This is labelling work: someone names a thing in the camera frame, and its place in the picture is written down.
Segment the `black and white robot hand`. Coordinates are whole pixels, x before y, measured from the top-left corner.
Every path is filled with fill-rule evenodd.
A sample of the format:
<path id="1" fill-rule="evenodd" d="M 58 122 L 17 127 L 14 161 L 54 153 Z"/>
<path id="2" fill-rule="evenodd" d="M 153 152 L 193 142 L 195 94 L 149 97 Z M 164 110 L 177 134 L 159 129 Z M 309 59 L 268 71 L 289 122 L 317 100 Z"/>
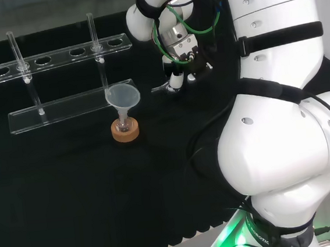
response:
<path id="1" fill-rule="evenodd" d="M 184 39 L 166 46 L 168 55 L 162 56 L 163 70 L 166 75 L 166 90 L 171 93 L 180 91 L 184 84 L 194 84 L 199 79 L 212 72 L 213 66 L 200 51 L 194 34 L 188 34 Z"/>

